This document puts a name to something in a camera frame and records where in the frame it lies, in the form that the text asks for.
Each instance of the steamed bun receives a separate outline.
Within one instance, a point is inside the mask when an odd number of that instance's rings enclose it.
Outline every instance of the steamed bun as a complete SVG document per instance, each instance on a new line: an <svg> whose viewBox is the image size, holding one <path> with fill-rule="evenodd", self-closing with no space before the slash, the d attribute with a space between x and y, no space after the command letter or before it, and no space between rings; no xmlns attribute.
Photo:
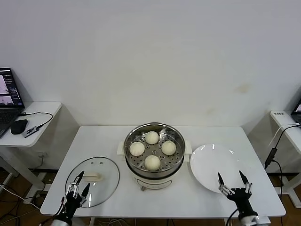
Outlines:
<svg viewBox="0 0 301 226"><path fill-rule="evenodd" d="M161 161L155 155L149 155L144 160L144 166L149 171L155 171L160 168Z"/></svg>
<svg viewBox="0 0 301 226"><path fill-rule="evenodd" d="M172 141L166 141L162 145L162 152L166 155L172 155L175 153L177 147Z"/></svg>
<svg viewBox="0 0 301 226"><path fill-rule="evenodd" d="M134 142L130 145L130 153L133 156L142 155L144 152L144 145L141 142Z"/></svg>
<svg viewBox="0 0 301 226"><path fill-rule="evenodd" d="M148 132L145 136L145 141L150 145L157 143L159 141L158 133L156 133L154 131Z"/></svg>

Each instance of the computer mouse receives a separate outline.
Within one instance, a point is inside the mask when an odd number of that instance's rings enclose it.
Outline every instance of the computer mouse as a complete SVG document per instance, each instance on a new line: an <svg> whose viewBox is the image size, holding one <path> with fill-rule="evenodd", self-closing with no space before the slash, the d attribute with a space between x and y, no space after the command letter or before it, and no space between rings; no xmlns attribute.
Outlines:
<svg viewBox="0 0 301 226"><path fill-rule="evenodd" d="M28 123L27 119L21 119L21 120L14 121L13 124L11 124L11 126L10 126L10 132L12 134L23 133L26 128L27 123Z"/></svg>

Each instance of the laptop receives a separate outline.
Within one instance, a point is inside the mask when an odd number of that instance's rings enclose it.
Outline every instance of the laptop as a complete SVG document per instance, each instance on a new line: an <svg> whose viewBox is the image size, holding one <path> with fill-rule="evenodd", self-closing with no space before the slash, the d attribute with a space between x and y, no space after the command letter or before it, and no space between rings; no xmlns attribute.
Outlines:
<svg viewBox="0 0 301 226"><path fill-rule="evenodd" d="M294 108L291 117L301 125L301 100L299 100L298 104Z"/></svg>
<svg viewBox="0 0 301 226"><path fill-rule="evenodd" d="M0 68L0 138L24 110L10 68Z"/></svg>

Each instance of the stainless steel pot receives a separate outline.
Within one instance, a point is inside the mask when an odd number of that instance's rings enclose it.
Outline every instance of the stainless steel pot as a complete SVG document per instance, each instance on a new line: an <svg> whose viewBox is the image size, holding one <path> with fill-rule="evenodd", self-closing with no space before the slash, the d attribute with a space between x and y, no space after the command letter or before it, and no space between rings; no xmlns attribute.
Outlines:
<svg viewBox="0 0 301 226"><path fill-rule="evenodd" d="M159 141L154 145L150 145L145 141L145 136L150 131L155 131L159 134ZM137 141L144 144L145 151L140 156L132 156L129 147L133 142ZM163 154L161 147L165 141L175 143L176 151L173 155ZM127 165L135 174L145 179L158 180L173 175L180 168L184 160L185 141L175 128L162 123L151 122L138 126L127 135L123 144L123 151ZM157 171L148 171L145 168L144 160L149 155L155 155L160 158L161 165Z"/></svg>

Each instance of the keyboard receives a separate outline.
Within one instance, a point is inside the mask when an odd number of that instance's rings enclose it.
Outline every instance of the keyboard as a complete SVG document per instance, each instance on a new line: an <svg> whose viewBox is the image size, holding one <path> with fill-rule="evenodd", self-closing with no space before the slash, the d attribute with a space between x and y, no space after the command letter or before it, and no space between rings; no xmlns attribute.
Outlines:
<svg viewBox="0 0 301 226"><path fill-rule="evenodd" d="M0 125L9 124L16 114L16 112L0 112Z"/></svg>

